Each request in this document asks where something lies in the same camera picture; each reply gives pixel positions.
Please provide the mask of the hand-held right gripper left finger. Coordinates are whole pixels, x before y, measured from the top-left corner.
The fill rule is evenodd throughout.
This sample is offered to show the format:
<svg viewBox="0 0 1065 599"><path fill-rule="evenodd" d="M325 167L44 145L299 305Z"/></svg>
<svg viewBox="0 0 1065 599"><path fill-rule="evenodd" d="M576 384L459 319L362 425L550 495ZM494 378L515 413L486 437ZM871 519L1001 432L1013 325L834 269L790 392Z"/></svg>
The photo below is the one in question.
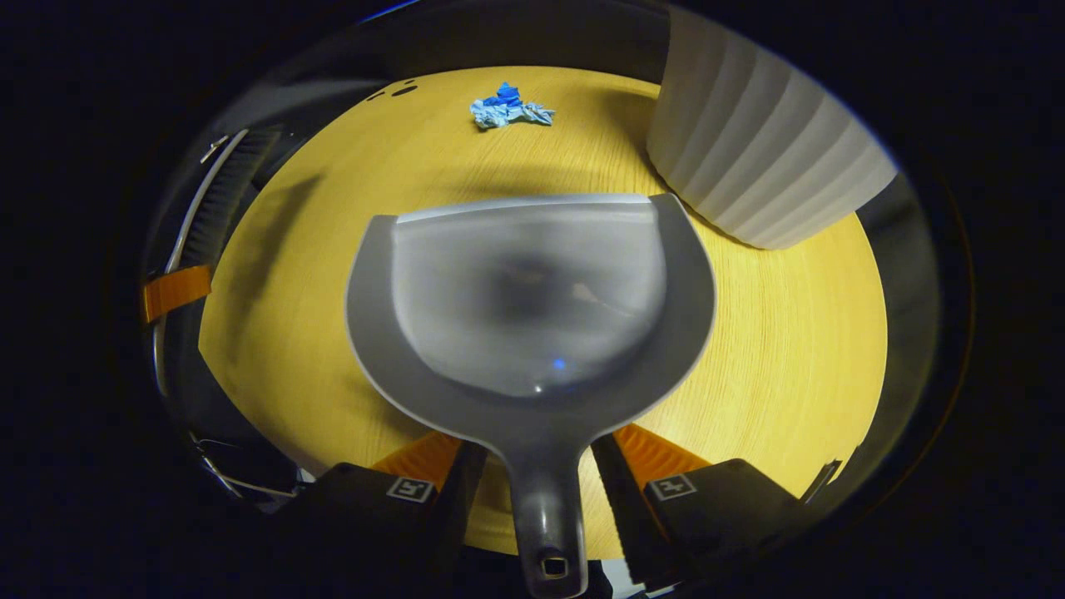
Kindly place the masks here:
<svg viewBox="0 0 1065 599"><path fill-rule="evenodd" d="M279 538L305 572L452 574L486 457L435 432L372 468L335 463L279 512Z"/></svg>

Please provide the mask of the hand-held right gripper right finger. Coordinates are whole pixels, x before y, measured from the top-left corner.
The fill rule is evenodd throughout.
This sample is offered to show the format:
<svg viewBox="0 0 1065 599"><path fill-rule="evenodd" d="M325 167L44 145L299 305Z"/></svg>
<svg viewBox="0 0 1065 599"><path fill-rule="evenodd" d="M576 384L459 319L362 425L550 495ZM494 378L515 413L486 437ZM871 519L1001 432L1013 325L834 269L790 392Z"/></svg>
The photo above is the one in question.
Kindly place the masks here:
<svg viewBox="0 0 1065 599"><path fill-rule="evenodd" d="M591 446L629 577L649 590L742 572L805 507L750 463L708 463L634 424Z"/></svg>

